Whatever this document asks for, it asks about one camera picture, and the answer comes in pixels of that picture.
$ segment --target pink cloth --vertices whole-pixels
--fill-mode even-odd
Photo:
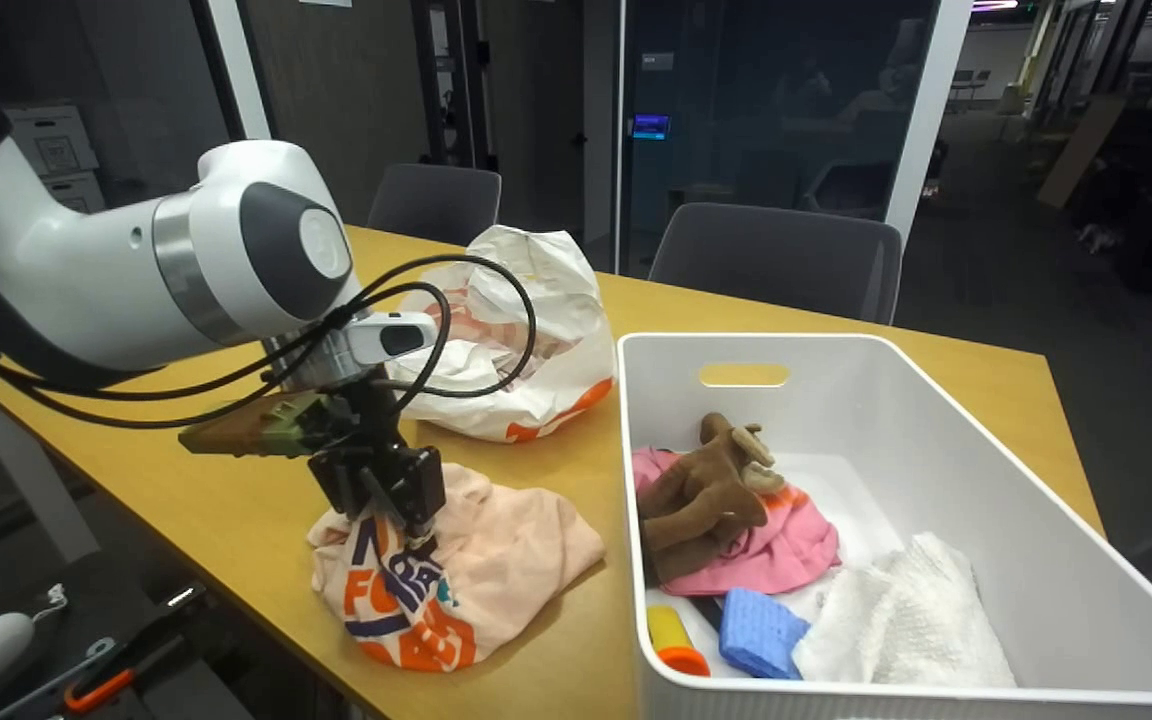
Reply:
[[[675,458],[662,449],[632,452],[632,486],[642,495]],[[719,596],[727,587],[750,594],[795,594],[817,584],[840,561],[840,532],[819,518],[810,495],[793,494],[767,506],[767,526],[760,526],[745,548],[725,561],[702,564],[692,578],[662,584],[671,596]]]

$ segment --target glass wall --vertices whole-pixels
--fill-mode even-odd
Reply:
[[[629,0],[619,270],[684,201],[884,217],[935,0]]]

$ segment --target floor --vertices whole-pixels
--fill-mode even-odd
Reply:
[[[1152,297],[1031,201],[1046,149],[1002,135],[992,108],[954,113],[948,149],[899,325],[1045,353],[1106,538],[1132,555],[1152,538]]]

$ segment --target black chair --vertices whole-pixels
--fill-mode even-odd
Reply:
[[[874,220],[684,203],[671,214],[649,275],[893,325],[899,259],[899,232]]]
[[[390,163],[378,177],[369,226],[405,236],[467,243],[497,226],[502,177],[451,163]]]

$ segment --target white cloth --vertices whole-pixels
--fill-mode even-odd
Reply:
[[[803,680],[830,683],[1014,687],[972,570],[940,538],[840,570],[793,660]]]

